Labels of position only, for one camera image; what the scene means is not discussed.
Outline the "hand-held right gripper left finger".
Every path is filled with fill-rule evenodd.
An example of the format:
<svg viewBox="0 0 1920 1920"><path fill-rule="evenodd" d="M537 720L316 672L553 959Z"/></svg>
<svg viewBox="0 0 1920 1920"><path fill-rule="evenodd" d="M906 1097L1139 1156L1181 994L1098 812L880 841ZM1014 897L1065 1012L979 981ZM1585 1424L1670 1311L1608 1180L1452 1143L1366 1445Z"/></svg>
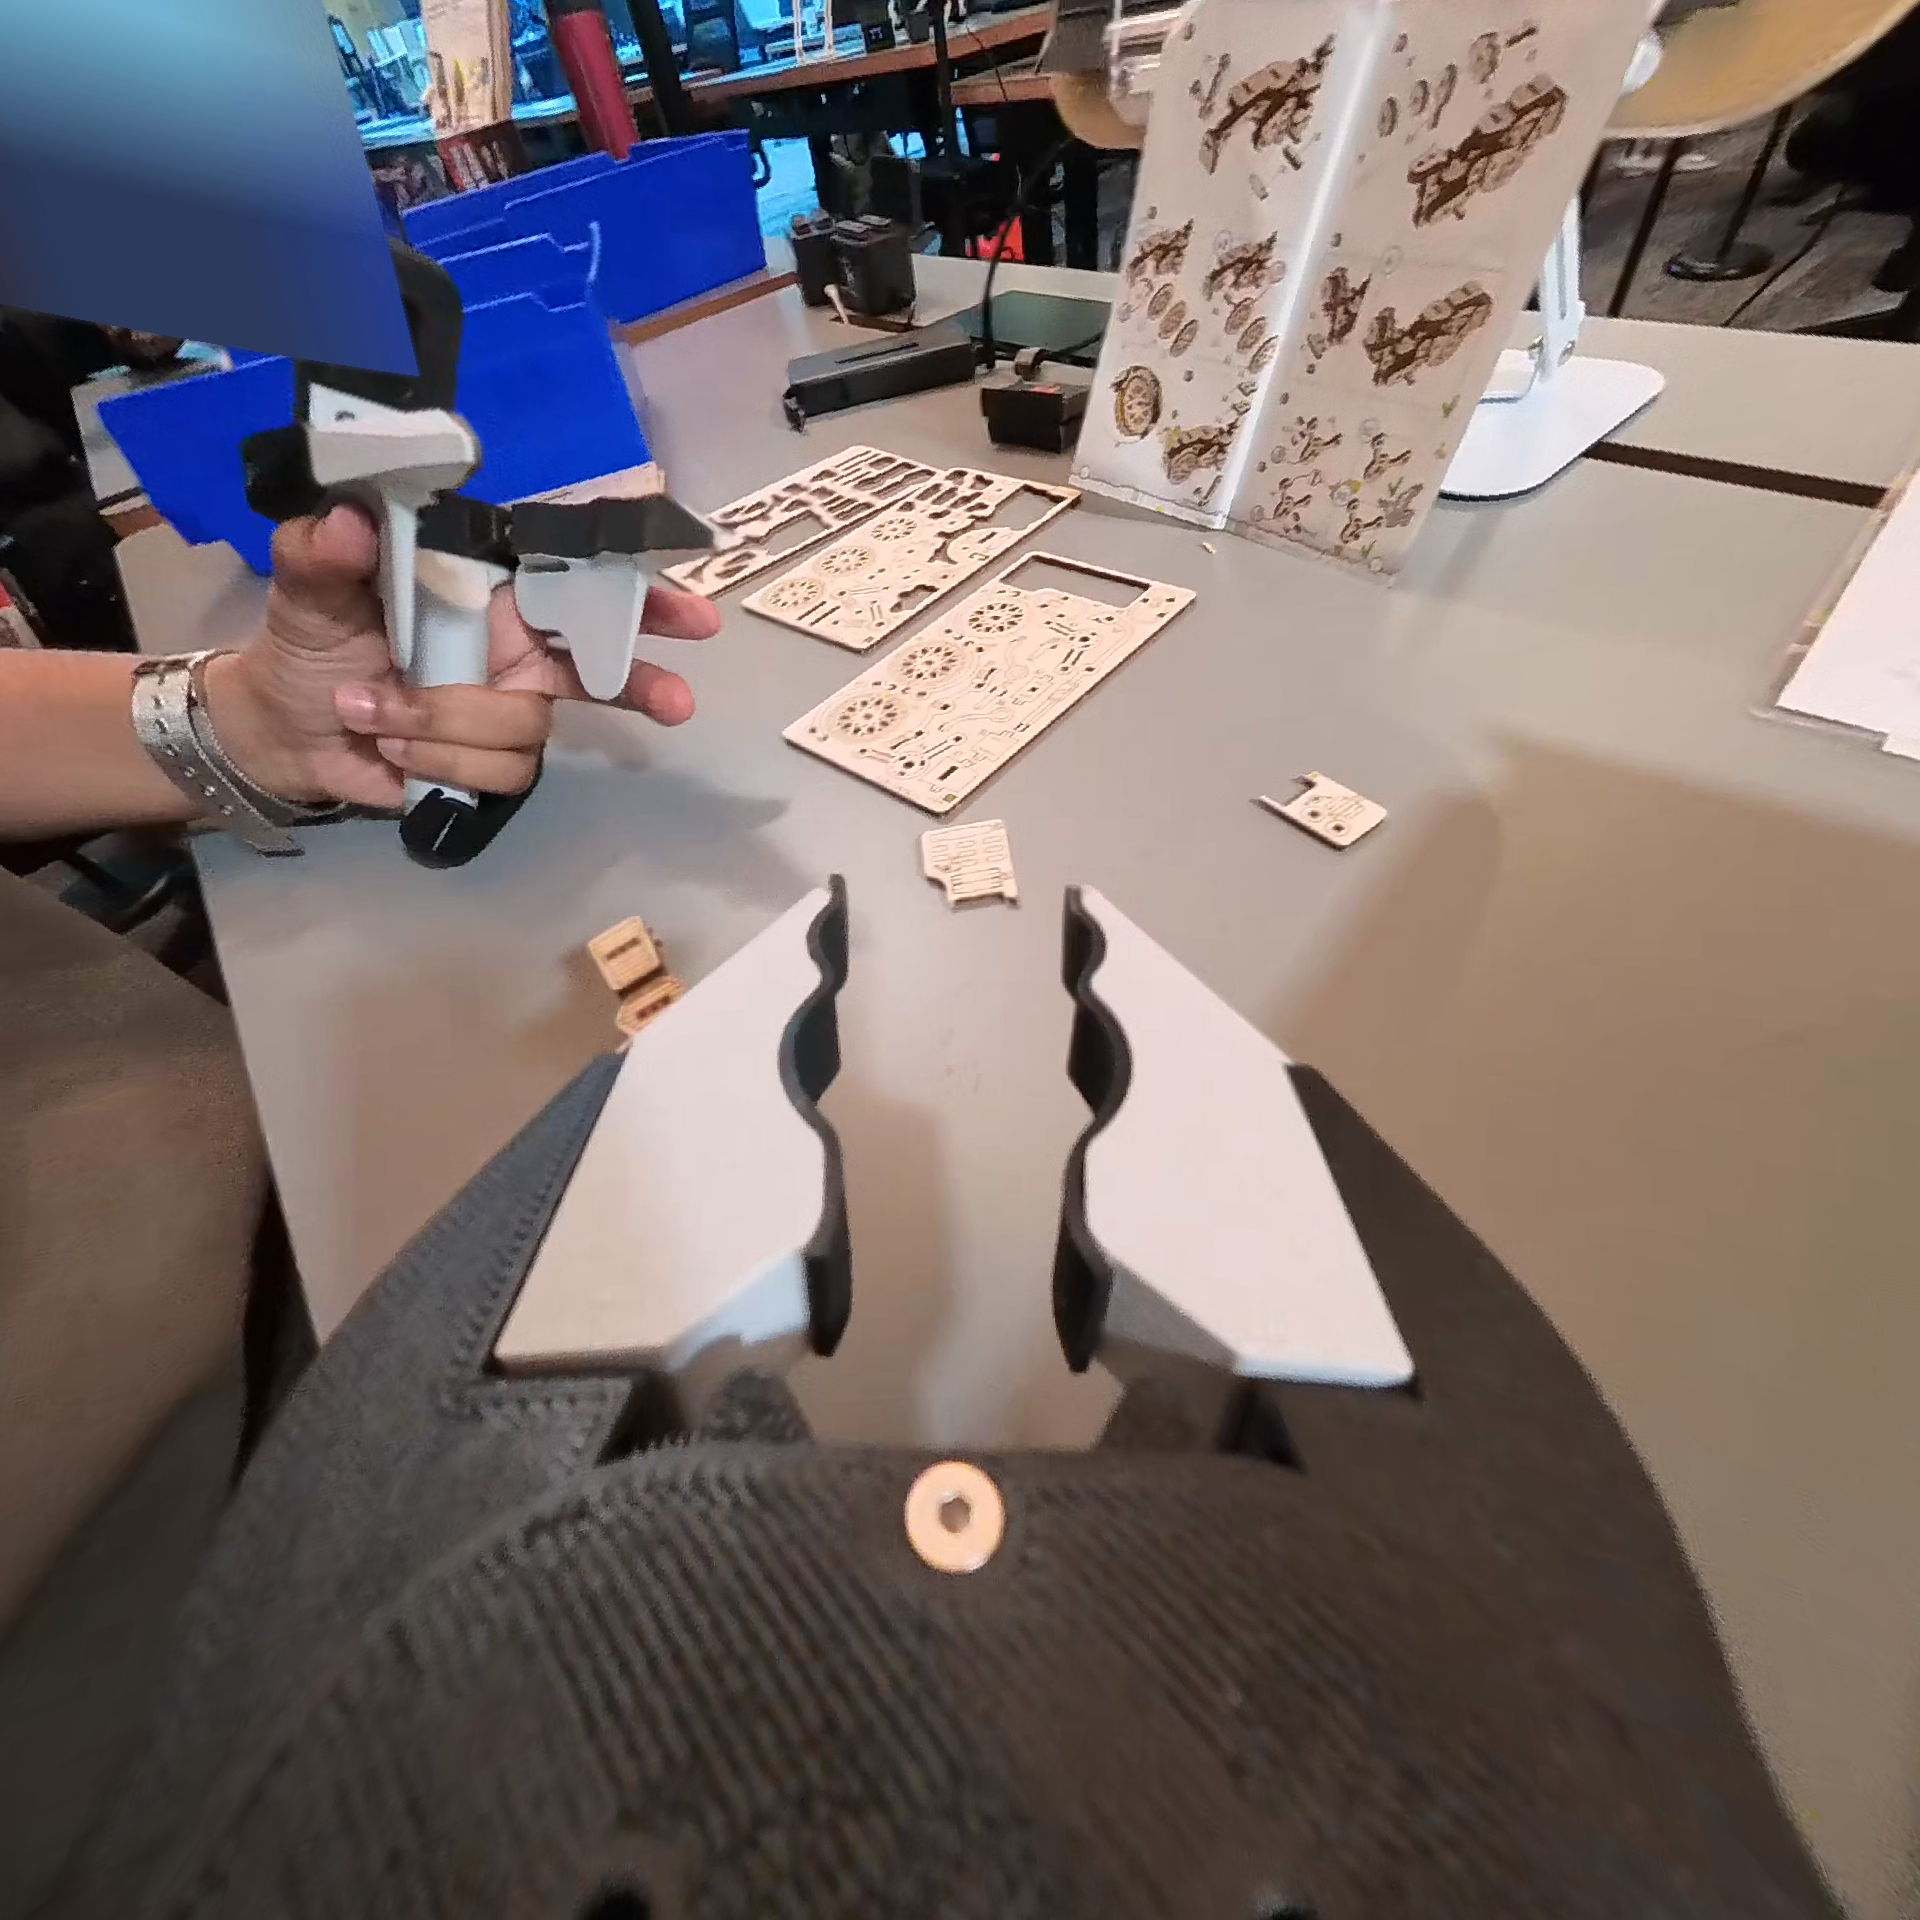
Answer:
<svg viewBox="0 0 1920 1920"><path fill-rule="evenodd" d="M722 1380L830 1357L850 1325L840 1139L843 877L630 1047L492 1346L509 1376Z"/></svg>

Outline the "partly built wooden model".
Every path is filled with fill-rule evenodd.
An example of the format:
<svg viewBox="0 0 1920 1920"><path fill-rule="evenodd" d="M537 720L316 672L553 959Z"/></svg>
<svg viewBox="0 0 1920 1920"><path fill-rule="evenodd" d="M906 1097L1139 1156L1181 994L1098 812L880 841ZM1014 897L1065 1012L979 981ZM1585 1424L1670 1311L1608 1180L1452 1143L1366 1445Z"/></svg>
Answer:
<svg viewBox="0 0 1920 1920"><path fill-rule="evenodd" d="M687 993L652 928L638 917L602 928L586 943L586 952L618 1003L616 1021L622 1043L633 1043Z"/></svg>

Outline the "wooden puzzle sheet small wheels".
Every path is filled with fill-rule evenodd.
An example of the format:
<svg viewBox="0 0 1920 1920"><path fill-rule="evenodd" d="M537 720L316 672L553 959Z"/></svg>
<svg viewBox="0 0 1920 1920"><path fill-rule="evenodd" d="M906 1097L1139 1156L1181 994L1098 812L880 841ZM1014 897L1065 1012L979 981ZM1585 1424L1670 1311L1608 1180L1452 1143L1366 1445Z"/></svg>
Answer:
<svg viewBox="0 0 1920 1920"><path fill-rule="evenodd" d="M945 468L742 600L864 655L1080 502L1074 485Z"/></svg>

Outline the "grey desk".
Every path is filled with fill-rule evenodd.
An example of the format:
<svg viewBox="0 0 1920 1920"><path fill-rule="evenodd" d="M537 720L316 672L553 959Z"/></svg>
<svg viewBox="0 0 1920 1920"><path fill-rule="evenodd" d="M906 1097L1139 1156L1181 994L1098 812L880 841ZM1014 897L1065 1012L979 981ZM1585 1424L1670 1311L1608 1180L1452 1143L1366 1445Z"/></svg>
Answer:
<svg viewBox="0 0 1920 1920"><path fill-rule="evenodd" d="M1195 605L984 786L1014 906L781 733L858 665L741 600L662 733L564 711L471 872L390 828L202 843L319 1333L611 1035L584 943L701 978L830 872L854 1308L796 1376L881 1445L1080 1445L1045 1276L1093 884L1322 1071L1529 1286L1659 1477L1855 1915L1915 1915L1915 765L1757 715L1915 465L1915 348L1590 323L1668 377L1627 448L1431 510L1397 583L1086 502L1038 548ZM1255 804L1388 809L1330 850Z"/></svg>

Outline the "blue plastic bin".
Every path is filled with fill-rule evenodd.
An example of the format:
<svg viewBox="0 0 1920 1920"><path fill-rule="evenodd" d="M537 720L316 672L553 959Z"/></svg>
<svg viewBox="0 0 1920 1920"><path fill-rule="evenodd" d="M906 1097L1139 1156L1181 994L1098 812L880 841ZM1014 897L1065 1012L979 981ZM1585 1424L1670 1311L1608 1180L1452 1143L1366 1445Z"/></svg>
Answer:
<svg viewBox="0 0 1920 1920"><path fill-rule="evenodd" d="M752 139L662 137L422 204L408 240L463 307L532 296L638 323L765 267Z"/></svg>
<svg viewBox="0 0 1920 1920"><path fill-rule="evenodd" d="M562 245L492 223L427 251L466 308L458 411L486 452L469 496L508 504L652 459L592 281L599 240ZM241 447L299 414L295 366L278 356L101 405L158 515L192 546L230 546L254 573L272 568L272 523L247 504Z"/></svg>

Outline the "dark printed box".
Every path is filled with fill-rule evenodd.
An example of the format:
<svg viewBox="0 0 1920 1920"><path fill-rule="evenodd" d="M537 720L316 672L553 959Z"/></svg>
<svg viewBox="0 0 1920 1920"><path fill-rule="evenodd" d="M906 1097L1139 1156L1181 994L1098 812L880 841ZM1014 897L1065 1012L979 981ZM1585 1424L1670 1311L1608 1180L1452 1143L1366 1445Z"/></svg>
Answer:
<svg viewBox="0 0 1920 1920"><path fill-rule="evenodd" d="M367 163L377 202L395 220L419 206L502 183L530 170L525 139L508 125L450 137L404 137L367 148Z"/></svg>

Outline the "wooden puzzle sheet large cutouts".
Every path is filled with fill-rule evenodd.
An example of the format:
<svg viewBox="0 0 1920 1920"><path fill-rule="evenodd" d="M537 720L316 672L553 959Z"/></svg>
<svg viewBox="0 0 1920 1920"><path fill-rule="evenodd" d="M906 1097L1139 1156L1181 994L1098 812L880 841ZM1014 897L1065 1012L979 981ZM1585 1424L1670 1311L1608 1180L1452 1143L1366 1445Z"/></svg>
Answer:
<svg viewBox="0 0 1920 1920"><path fill-rule="evenodd" d="M943 474L884 448L850 447L711 513L715 548L665 567L662 579L715 600L861 526Z"/></svg>

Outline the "red cylinder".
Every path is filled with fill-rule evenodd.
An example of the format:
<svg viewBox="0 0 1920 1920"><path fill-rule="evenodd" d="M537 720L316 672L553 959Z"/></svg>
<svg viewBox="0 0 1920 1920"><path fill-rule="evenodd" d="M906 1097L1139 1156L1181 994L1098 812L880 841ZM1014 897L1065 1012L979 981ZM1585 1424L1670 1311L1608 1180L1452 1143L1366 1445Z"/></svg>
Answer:
<svg viewBox="0 0 1920 1920"><path fill-rule="evenodd" d="M543 2L586 144L624 163L638 144L638 122L602 2Z"/></svg>

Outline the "silver wristband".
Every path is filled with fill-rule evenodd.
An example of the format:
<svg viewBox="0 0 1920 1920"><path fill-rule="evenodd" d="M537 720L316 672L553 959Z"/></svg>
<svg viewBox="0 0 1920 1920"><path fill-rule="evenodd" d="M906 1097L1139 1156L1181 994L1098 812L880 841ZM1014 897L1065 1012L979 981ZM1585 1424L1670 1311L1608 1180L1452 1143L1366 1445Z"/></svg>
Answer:
<svg viewBox="0 0 1920 1920"><path fill-rule="evenodd" d="M158 769L223 830L264 857L295 857L297 834L348 820L348 804L297 804L253 782L228 757L210 720L208 665L225 652L144 657L132 672L130 720Z"/></svg>

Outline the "small notched wooden piece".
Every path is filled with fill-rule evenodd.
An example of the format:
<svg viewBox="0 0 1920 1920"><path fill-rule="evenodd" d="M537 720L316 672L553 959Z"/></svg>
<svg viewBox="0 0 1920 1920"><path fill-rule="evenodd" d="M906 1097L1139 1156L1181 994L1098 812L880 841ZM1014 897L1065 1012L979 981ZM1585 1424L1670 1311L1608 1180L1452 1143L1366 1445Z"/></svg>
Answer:
<svg viewBox="0 0 1920 1920"><path fill-rule="evenodd" d="M1255 804L1330 850L1352 850L1387 826L1388 809L1327 774L1308 772L1279 793Z"/></svg>

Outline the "small slotted wooden piece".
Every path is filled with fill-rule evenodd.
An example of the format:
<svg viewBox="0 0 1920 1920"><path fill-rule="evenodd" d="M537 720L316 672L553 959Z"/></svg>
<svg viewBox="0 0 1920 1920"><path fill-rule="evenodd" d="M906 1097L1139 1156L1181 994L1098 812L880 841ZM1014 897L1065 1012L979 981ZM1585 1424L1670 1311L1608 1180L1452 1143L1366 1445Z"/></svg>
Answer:
<svg viewBox="0 0 1920 1920"><path fill-rule="evenodd" d="M948 910L1022 900L1004 820L954 824L922 836L922 872Z"/></svg>

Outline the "small black box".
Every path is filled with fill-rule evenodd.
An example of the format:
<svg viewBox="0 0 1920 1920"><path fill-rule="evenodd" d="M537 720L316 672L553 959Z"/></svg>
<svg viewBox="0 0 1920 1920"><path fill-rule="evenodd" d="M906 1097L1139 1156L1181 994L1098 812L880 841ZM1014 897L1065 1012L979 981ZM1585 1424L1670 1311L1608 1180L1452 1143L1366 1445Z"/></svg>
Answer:
<svg viewBox="0 0 1920 1920"><path fill-rule="evenodd" d="M1091 386L1049 377L993 377L979 386L983 425L995 448L1069 457L1091 410Z"/></svg>

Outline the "black flat device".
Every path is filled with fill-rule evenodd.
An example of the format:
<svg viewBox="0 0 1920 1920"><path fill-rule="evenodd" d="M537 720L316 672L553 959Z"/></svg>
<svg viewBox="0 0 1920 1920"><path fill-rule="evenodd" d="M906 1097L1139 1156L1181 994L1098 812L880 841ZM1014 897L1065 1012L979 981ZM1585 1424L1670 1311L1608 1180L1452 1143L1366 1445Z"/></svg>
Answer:
<svg viewBox="0 0 1920 1920"><path fill-rule="evenodd" d="M1112 305L1104 299L1027 290L996 290L959 317L990 363L1011 363L1027 352L1083 370L1098 366L1110 319Z"/></svg>

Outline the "book stand with white base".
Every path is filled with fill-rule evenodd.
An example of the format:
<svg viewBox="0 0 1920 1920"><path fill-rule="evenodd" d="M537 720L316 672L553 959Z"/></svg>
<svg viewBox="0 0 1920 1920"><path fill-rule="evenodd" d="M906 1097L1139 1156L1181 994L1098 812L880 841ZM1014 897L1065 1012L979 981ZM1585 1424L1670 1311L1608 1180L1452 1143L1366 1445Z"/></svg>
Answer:
<svg viewBox="0 0 1920 1920"><path fill-rule="evenodd" d="M1650 6L1604 136L1666 137L1661 179L1668 181L1683 139L1765 112L1789 125L1797 98L1859 62L1914 11L1908 2ZM1054 6L1042 68L1070 132L1093 148L1139 148L1176 12L1176 6ZM1533 492L1592 453L1636 461L1608 438L1659 398L1664 376L1577 351L1585 317L1573 204L1544 264L1538 339L1505 352L1452 459L1448 496Z"/></svg>

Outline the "papers in plastic sleeve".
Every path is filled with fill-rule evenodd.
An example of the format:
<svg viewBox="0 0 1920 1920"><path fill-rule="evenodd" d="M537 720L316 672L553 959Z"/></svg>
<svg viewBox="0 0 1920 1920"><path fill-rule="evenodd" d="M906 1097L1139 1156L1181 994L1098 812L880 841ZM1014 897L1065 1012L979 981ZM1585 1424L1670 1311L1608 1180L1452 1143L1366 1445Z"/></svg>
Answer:
<svg viewBox="0 0 1920 1920"><path fill-rule="evenodd" d="M1757 715L1917 763L1917 468L1817 592Z"/></svg>

